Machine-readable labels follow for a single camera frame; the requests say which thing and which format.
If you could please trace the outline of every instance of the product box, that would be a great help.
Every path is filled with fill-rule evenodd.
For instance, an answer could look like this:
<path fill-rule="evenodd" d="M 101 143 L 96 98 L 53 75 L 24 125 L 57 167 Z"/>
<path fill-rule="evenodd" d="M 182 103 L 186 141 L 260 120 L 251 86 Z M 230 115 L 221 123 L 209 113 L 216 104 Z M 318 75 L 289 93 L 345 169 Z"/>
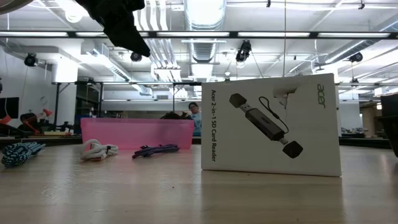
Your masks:
<path fill-rule="evenodd" d="M 202 86 L 205 170 L 340 176 L 333 74 Z"/>

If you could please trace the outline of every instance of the red object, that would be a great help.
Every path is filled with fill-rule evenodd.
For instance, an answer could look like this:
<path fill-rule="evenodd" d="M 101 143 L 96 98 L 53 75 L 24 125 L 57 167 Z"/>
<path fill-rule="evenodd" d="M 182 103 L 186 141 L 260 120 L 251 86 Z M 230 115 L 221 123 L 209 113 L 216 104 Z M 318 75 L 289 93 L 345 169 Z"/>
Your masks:
<path fill-rule="evenodd" d="M 43 113 L 39 113 L 36 116 L 33 116 L 33 117 L 29 118 L 29 119 L 23 120 L 23 123 L 26 124 L 28 127 L 30 127 L 30 129 L 33 130 L 35 132 L 35 134 L 40 134 L 40 131 L 36 130 L 35 128 L 33 128 L 32 125 L 30 125 L 29 123 L 34 121 L 34 120 L 37 120 L 38 118 L 43 117 L 44 115 L 46 117 L 49 117 L 51 114 L 52 114 L 52 111 L 49 111 L 47 109 L 43 109 Z"/>
<path fill-rule="evenodd" d="M 0 124 L 7 124 L 10 121 L 11 121 L 11 117 L 9 115 L 7 115 L 3 119 L 0 120 Z"/>

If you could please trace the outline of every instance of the acer logo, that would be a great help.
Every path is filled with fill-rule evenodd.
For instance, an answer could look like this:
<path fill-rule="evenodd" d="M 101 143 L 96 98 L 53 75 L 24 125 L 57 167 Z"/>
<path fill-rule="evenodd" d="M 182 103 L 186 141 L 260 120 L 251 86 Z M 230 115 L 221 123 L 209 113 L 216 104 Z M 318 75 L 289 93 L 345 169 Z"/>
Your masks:
<path fill-rule="evenodd" d="M 322 105 L 324 108 L 326 108 L 324 90 L 325 90 L 325 87 L 321 84 L 318 84 L 318 104 Z"/>

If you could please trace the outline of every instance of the metal frame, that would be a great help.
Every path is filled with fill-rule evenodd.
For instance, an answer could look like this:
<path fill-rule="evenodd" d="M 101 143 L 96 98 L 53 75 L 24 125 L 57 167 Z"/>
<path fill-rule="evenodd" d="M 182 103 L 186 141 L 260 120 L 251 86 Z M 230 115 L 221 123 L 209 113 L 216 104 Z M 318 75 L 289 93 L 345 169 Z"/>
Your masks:
<path fill-rule="evenodd" d="M 59 96 L 62 91 L 60 91 L 61 85 L 100 85 L 101 89 L 99 91 L 99 102 L 98 102 L 98 117 L 101 117 L 102 111 L 102 102 L 104 101 L 104 86 L 105 85 L 172 85 L 173 86 L 173 112 L 175 112 L 175 86 L 176 85 L 189 85 L 189 86 L 201 86 L 202 82 L 64 82 L 64 83 L 52 83 L 53 85 L 57 85 L 57 94 L 55 97 L 55 113 L 54 113 L 54 125 L 57 125 L 57 118 L 58 118 L 58 104 L 59 104 Z M 336 86 L 398 86 L 398 83 L 335 83 Z"/>
<path fill-rule="evenodd" d="M 104 86 L 105 85 L 132 85 L 132 84 L 141 84 L 141 85 L 172 85 L 173 86 L 173 93 L 175 92 L 176 85 L 190 85 L 190 86 L 201 86 L 201 82 L 53 82 L 53 85 L 57 85 L 57 94 L 55 95 L 55 112 L 54 112 L 54 125 L 57 125 L 57 118 L 58 118 L 58 104 L 59 104 L 59 97 L 61 92 L 66 89 L 69 85 L 100 85 L 101 89 L 99 91 L 99 100 L 98 100 L 98 117 L 101 117 L 102 111 L 102 102 L 104 101 Z M 175 94 L 173 94 L 173 112 L 175 112 Z"/>
<path fill-rule="evenodd" d="M 66 35 L 57 35 L 56 33 L 66 33 Z M 200 35 L 200 33 L 217 34 L 228 33 L 228 35 Z M 189 31 L 189 30 L 160 30 L 160 31 L 139 31 L 143 39 L 330 39 L 330 40 L 398 40 L 398 32 L 331 32 L 331 31 Z M 159 35 L 159 33 L 168 33 L 169 35 Z M 308 33 L 308 36 L 295 36 L 297 33 Z M 358 34 L 361 37 L 322 37 L 319 34 Z M 372 37 L 372 34 L 388 34 L 386 37 Z M 36 38 L 36 39 L 108 39 L 108 37 L 99 31 L 64 31 L 64 30 L 51 30 L 51 31 L 37 31 L 37 30 L 0 30 L 0 37 L 3 38 Z"/>

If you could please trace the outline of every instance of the card reader illustration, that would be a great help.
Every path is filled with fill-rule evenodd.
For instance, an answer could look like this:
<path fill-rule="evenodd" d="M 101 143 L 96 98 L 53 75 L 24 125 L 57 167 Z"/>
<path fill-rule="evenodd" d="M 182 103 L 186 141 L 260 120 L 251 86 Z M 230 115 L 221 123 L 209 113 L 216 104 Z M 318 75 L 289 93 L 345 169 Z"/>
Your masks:
<path fill-rule="evenodd" d="M 267 106 L 262 102 L 262 100 L 267 101 Z M 249 104 L 247 104 L 248 100 L 239 93 L 232 94 L 231 98 L 229 99 L 229 102 L 235 108 L 240 108 L 245 113 L 246 118 L 252 122 L 255 127 L 264 133 L 271 141 L 279 141 L 282 143 L 284 145 L 283 152 L 286 153 L 290 158 L 295 159 L 301 154 L 303 147 L 296 141 L 289 142 L 285 139 L 285 134 L 289 132 L 289 128 L 281 120 L 281 118 L 270 109 L 269 100 L 261 96 L 259 97 L 259 101 L 265 107 L 265 109 L 270 112 L 271 115 L 273 115 L 274 118 L 278 119 L 286 127 L 286 132 L 259 109 L 252 108 Z"/>

